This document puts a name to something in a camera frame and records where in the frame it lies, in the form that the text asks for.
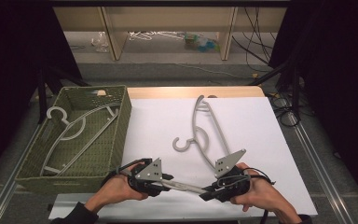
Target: table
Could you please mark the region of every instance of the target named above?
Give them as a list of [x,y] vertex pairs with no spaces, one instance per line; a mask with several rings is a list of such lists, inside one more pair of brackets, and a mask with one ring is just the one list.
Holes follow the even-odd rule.
[[[200,94],[216,96],[218,98],[205,100],[211,104],[217,119],[221,120],[219,124],[232,148],[231,152],[245,146],[248,151],[241,161],[257,166],[277,180],[276,188],[298,213],[317,215],[269,101],[263,97],[260,88],[129,88],[129,94],[132,112],[123,164],[139,158],[161,157],[163,172],[173,175],[174,180],[197,186],[211,184],[211,168],[200,158],[199,152],[193,148],[178,153],[172,149],[172,140],[175,136],[187,139],[191,134],[191,114],[196,98]],[[239,112],[243,119],[238,119]],[[212,134],[210,146],[216,146],[218,138],[210,132],[213,125],[208,126],[208,120],[208,116],[200,116],[198,125],[206,127],[207,133]],[[223,151],[215,148],[210,149],[212,152],[209,155],[220,158]],[[49,218],[66,216],[78,201],[85,202],[90,195],[59,194]],[[227,221],[261,217],[262,214],[263,211],[256,208],[244,214],[238,206],[230,203],[217,200],[206,203],[193,193],[171,190],[144,202],[126,201],[106,206],[99,216],[100,221],[105,222],[153,222]]]

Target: person's right hand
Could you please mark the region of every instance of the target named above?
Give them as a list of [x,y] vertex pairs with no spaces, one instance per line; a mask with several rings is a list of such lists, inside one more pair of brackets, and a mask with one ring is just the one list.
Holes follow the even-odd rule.
[[[237,164],[244,170],[249,168],[245,163]],[[249,169],[249,175],[258,175],[258,172]],[[301,218],[296,209],[277,191],[272,185],[262,178],[252,178],[248,192],[231,198],[231,203],[243,205],[242,211],[248,211],[249,207],[255,206],[275,213],[281,223],[298,223]]]

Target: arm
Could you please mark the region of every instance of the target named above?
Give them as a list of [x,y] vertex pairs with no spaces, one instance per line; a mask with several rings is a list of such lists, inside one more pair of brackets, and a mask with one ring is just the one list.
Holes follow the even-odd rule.
[[121,203],[126,200],[141,201],[147,198],[146,193],[133,190],[127,181],[128,179],[125,175],[115,175],[98,192],[91,196],[85,204],[78,203],[67,217],[56,218],[52,220],[51,224],[92,224],[98,219],[97,213],[105,205]]
[[[239,163],[240,169],[248,168],[245,163]],[[258,175],[256,171],[249,170],[250,175]],[[264,179],[251,179],[251,188],[245,194],[231,198],[231,203],[242,204],[242,211],[248,211],[255,206],[273,212],[280,223],[311,223],[310,217],[299,216],[296,209]]]

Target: metal bracket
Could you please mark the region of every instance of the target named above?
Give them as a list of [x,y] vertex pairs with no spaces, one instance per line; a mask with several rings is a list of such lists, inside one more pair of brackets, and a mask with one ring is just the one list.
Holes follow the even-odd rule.
[[237,152],[234,152],[226,157],[217,160],[214,167],[214,176],[216,178],[220,178],[222,175],[228,173],[242,158],[245,152],[246,149],[241,149]]
[[161,182],[162,180],[161,159],[157,158],[155,161],[150,163],[138,175],[136,175],[135,178],[139,180]]

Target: person's left hand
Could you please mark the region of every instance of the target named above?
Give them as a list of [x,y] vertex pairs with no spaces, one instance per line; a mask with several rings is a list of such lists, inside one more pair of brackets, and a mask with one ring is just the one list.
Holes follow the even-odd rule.
[[115,175],[110,178],[97,193],[85,204],[85,207],[93,213],[98,213],[101,208],[110,203],[121,203],[126,200],[141,201],[147,198],[146,193],[132,189],[125,175]]

